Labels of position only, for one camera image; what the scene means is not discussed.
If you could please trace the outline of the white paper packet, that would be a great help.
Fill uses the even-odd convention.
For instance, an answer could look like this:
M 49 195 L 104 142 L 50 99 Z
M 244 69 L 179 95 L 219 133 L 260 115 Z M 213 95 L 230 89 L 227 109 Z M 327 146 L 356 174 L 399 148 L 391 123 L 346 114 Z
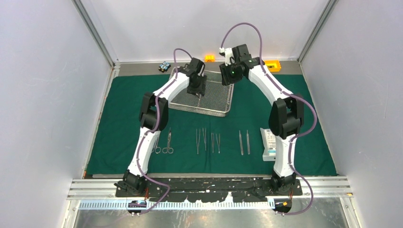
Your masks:
M 262 159 L 265 162 L 274 162 L 276 159 L 276 137 L 270 129 L 260 128 L 264 151 Z

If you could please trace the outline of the metal mesh tray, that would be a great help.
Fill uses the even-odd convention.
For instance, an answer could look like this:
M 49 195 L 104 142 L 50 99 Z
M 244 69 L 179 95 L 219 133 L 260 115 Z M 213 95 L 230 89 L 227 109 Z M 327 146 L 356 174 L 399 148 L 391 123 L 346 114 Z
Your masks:
M 192 95 L 184 89 L 172 99 L 169 107 L 180 111 L 225 117 L 231 109 L 234 85 L 222 85 L 220 72 L 206 70 L 204 75 L 207 77 L 204 95 Z

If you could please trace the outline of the steel scissors blade pair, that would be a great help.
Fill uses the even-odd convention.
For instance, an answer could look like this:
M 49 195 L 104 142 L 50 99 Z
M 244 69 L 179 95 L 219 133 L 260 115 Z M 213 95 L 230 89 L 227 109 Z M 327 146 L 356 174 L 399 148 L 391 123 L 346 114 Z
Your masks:
M 172 131 L 170 128 L 167 137 L 167 145 L 162 149 L 162 153 L 173 154 L 174 149 L 171 147 L 171 141 L 172 141 Z

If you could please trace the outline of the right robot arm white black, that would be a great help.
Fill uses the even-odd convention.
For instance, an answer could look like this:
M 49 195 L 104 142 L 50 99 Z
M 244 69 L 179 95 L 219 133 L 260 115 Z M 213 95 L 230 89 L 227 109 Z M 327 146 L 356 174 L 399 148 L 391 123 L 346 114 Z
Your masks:
M 296 181 L 294 143 L 304 124 L 304 104 L 271 74 L 259 57 L 251 56 L 247 45 L 221 47 L 219 54 L 225 58 L 220 65 L 224 86 L 245 77 L 260 89 L 271 104 L 269 129 L 276 138 L 276 158 L 270 186 L 274 193 L 283 195 Z

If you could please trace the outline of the long steel forceps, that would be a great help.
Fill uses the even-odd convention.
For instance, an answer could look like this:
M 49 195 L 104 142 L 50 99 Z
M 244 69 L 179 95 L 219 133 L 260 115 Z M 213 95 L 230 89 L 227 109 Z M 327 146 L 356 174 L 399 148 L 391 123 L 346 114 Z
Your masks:
M 196 151 L 197 151 L 197 154 L 199 154 L 200 138 L 201 138 L 200 129 L 196 129 Z

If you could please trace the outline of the thin steel tweezers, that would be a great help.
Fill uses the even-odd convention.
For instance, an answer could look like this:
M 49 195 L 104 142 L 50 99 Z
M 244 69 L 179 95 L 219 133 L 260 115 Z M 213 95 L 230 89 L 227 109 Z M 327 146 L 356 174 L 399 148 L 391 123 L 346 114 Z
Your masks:
M 221 149 L 220 149 L 221 136 L 220 136 L 220 134 L 216 134 L 216 142 L 217 142 L 218 153 L 220 153 L 221 152 Z

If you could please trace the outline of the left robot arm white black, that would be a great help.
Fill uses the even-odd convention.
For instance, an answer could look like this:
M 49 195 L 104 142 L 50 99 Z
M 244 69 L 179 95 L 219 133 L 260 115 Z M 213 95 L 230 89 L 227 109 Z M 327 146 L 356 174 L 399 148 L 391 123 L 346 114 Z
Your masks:
M 190 63 L 173 69 L 174 76 L 154 92 L 143 95 L 139 113 L 139 140 L 132 161 L 123 179 L 115 183 L 117 192 L 127 192 L 135 197 L 145 193 L 148 165 L 152 149 L 169 120 L 169 104 L 182 90 L 201 95 L 205 92 L 205 64 L 192 58 Z

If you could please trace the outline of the green surgical cloth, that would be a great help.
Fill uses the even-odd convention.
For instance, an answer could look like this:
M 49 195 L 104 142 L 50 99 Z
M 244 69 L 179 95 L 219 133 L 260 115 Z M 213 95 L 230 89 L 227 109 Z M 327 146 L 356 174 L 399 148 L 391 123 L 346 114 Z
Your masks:
M 86 172 L 123 174 L 130 164 L 139 139 L 139 111 L 144 93 L 153 92 L 168 81 L 167 75 L 119 76 L 111 84 Z M 227 116 L 216 117 L 179 110 L 169 111 L 169 122 L 162 131 L 159 146 L 167 145 L 172 131 L 173 154 L 152 154 L 149 173 L 271 174 L 273 163 L 263 161 L 264 146 L 260 128 L 268 127 L 271 105 L 262 92 L 244 79 L 234 86 Z M 207 129 L 207 151 L 202 128 Z M 200 129 L 199 154 L 196 129 Z M 244 155 L 240 153 L 241 130 Z M 250 155 L 246 132 L 249 131 Z M 211 152 L 214 133 L 214 153 Z M 216 134 L 221 136 L 218 153 Z

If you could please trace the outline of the steel scalpel handle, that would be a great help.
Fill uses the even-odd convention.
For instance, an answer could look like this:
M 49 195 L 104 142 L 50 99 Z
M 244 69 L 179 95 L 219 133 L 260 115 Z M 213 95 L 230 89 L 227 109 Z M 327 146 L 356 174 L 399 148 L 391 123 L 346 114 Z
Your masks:
M 247 138 L 247 151 L 248 151 L 248 155 L 250 155 L 250 139 L 249 139 L 249 131 L 248 130 L 246 132 L 246 138 Z
M 239 130 L 239 142 L 240 142 L 240 153 L 243 156 L 244 155 L 244 150 L 243 150 L 243 141 L 242 141 L 241 130 Z

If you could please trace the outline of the surgical scissors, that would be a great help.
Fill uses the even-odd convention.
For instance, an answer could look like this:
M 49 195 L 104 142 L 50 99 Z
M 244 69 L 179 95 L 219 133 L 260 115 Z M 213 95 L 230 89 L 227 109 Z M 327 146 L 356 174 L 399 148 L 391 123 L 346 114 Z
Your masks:
M 159 154 L 161 152 L 161 147 L 159 147 L 159 139 L 160 137 L 157 137 L 157 139 L 155 140 L 154 146 L 152 148 L 152 152 Z

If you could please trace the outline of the steel spatula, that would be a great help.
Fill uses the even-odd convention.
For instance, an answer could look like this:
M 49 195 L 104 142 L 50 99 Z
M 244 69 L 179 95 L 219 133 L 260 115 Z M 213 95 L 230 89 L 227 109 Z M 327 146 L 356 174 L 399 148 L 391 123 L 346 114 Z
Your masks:
M 204 148 L 205 148 L 205 151 L 207 151 L 207 129 L 202 128 L 202 132 L 203 132 Z

